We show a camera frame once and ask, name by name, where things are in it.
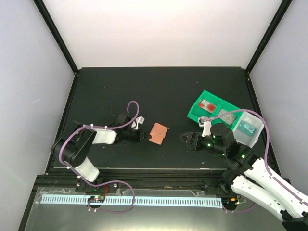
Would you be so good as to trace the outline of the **pink leather card holder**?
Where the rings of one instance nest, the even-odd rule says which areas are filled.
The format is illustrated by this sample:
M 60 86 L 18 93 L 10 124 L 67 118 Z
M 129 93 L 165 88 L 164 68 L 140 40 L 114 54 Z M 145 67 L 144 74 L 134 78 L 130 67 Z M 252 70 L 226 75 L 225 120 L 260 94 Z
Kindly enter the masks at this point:
M 159 124 L 155 123 L 152 127 L 152 130 L 150 132 L 150 139 L 149 141 L 158 145 L 161 145 L 164 138 L 166 137 L 166 133 L 168 131 L 168 128 Z

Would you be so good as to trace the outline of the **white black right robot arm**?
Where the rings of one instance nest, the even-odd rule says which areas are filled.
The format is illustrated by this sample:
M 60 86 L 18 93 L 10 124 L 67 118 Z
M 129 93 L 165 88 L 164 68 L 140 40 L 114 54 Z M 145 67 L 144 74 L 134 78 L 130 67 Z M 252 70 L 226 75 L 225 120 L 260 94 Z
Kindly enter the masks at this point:
M 308 197 L 274 172 L 253 150 L 239 143 L 225 124 L 206 123 L 203 132 L 186 132 L 180 138 L 191 149 L 207 150 L 221 157 L 228 169 L 221 175 L 219 189 L 234 192 L 263 207 L 288 231 L 308 229 Z

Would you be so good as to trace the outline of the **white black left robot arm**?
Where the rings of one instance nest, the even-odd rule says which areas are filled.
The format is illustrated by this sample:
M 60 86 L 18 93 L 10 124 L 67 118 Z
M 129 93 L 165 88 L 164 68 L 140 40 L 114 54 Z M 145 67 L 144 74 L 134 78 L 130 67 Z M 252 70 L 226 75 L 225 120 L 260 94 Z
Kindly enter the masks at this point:
M 144 121 L 143 116 L 131 117 L 128 113 L 121 113 L 110 126 L 83 125 L 74 121 L 54 142 L 51 153 L 67 168 L 73 168 L 78 177 L 83 177 L 92 192 L 98 192 L 103 188 L 103 179 L 98 177 L 98 168 L 88 158 L 92 145 L 149 140 L 150 133 L 142 129 Z

